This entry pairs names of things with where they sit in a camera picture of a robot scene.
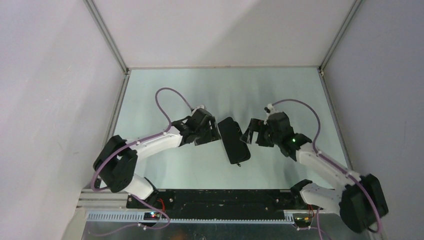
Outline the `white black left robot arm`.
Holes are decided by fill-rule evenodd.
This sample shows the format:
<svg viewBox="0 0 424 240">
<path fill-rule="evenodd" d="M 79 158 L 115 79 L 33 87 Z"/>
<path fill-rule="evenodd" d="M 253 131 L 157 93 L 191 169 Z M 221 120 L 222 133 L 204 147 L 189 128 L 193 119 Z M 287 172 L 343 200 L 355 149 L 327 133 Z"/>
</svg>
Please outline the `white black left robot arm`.
<svg viewBox="0 0 424 240">
<path fill-rule="evenodd" d="M 126 192 L 138 198 L 145 208 L 158 202 L 155 186 L 135 173 L 138 159 L 193 143 L 195 146 L 221 140 L 227 155 L 241 154 L 241 161 L 250 158 L 248 144 L 253 131 L 242 132 L 230 118 L 216 122 L 215 117 L 199 106 L 183 119 L 170 122 L 162 132 L 129 142 L 120 135 L 112 136 L 93 163 L 94 179 L 101 178 L 112 193 Z"/>
</svg>

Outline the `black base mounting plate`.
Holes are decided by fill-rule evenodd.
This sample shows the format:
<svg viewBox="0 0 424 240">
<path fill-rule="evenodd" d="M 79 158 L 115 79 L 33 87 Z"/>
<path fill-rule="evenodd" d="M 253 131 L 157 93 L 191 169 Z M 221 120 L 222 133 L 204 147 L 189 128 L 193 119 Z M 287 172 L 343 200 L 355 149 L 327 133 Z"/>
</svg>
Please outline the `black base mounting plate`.
<svg viewBox="0 0 424 240">
<path fill-rule="evenodd" d="M 159 189 L 145 202 L 170 218 L 271 220 L 288 210 L 317 209 L 281 189 Z"/>
</svg>

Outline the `black zippered tool case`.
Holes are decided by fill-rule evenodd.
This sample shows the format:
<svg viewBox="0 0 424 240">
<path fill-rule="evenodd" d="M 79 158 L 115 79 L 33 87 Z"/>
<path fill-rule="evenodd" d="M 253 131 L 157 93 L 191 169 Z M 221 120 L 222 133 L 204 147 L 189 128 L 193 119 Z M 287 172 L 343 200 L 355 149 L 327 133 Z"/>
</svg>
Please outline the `black zippered tool case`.
<svg viewBox="0 0 424 240">
<path fill-rule="evenodd" d="M 232 117 L 226 117 L 217 126 L 229 163 L 241 167 L 241 163 L 251 158 L 251 153 L 247 144 L 241 141 L 240 125 Z"/>
</svg>

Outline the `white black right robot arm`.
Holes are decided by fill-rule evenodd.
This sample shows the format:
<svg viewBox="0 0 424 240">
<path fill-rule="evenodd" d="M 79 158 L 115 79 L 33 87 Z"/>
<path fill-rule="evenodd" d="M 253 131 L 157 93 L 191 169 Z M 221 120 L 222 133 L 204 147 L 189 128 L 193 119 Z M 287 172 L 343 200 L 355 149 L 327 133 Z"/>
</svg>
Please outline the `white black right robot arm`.
<svg viewBox="0 0 424 240">
<path fill-rule="evenodd" d="M 377 177 L 350 171 L 318 150 L 309 137 L 294 131 L 284 112 L 269 114 L 266 120 L 251 119 L 241 141 L 251 144 L 254 133 L 258 134 L 257 145 L 277 146 L 285 157 L 312 169 L 330 184 L 330 188 L 325 188 L 308 179 L 295 184 L 290 189 L 290 201 L 295 208 L 323 208 L 338 215 L 358 234 L 370 230 L 373 224 L 378 226 L 376 233 L 381 229 L 381 218 L 389 213 L 389 208 Z"/>
</svg>

